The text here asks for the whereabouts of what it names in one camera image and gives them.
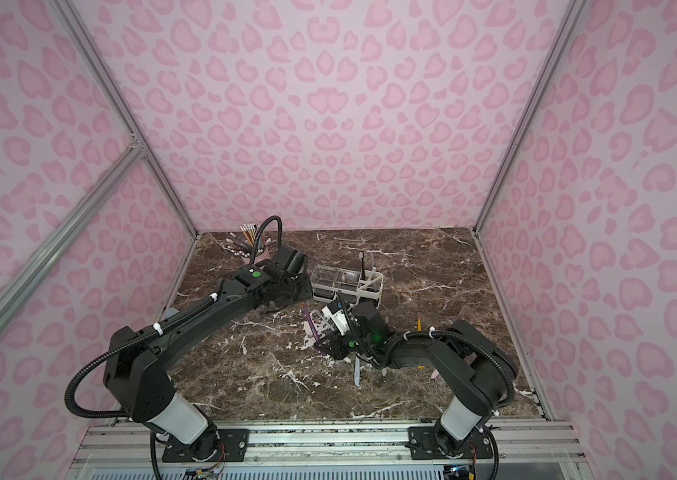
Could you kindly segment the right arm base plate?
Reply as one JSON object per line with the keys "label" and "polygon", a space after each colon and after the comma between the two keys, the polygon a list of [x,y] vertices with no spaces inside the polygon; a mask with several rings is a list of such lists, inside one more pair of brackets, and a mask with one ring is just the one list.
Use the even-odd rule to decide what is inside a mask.
{"label": "right arm base plate", "polygon": [[466,438],[455,439],[439,424],[410,427],[404,447],[413,460],[492,459],[495,456],[491,437],[486,429],[474,429]]}

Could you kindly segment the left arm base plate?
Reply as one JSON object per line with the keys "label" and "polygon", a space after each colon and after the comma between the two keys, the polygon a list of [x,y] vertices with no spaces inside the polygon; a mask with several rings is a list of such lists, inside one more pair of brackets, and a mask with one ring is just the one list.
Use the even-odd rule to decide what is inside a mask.
{"label": "left arm base plate", "polygon": [[164,463],[216,463],[242,462],[248,451],[250,430],[210,428],[210,432],[198,437],[190,445],[180,443],[174,436],[168,437],[168,445],[162,453]]}

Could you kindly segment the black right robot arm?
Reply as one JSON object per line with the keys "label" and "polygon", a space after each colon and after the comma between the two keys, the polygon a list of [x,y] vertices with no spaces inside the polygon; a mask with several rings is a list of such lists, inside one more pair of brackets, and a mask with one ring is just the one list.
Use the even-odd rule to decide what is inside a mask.
{"label": "black right robot arm", "polygon": [[473,430],[514,402],[516,364],[464,320],[446,330],[394,332],[372,303],[349,307],[339,298],[320,317],[328,331],[314,348],[335,360],[353,353],[379,370],[424,366],[438,372],[453,394],[433,428],[434,447],[445,456],[456,456]]}

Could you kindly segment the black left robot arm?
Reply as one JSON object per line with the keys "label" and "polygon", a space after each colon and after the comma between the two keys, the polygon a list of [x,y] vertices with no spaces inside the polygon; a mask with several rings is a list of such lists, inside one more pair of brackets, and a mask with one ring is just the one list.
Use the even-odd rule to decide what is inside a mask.
{"label": "black left robot arm", "polygon": [[[258,229],[248,263],[220,279],[210,295],[138,331],[116,331],[108,351],[72,376],[64,392],[66,409],[86,419],[128,418],[194,450],[197,458],[210,456],[218,430],[176,390],[170,369],[226,324],[260,307],[288,307],[312,297],[304,252],[278,241],[274,255],[260,260],[262,248],[264,230]],[[104,387],[120,406],[116,410],[91,410],[76,400],[80,384],[98,367],[104,368]]]}

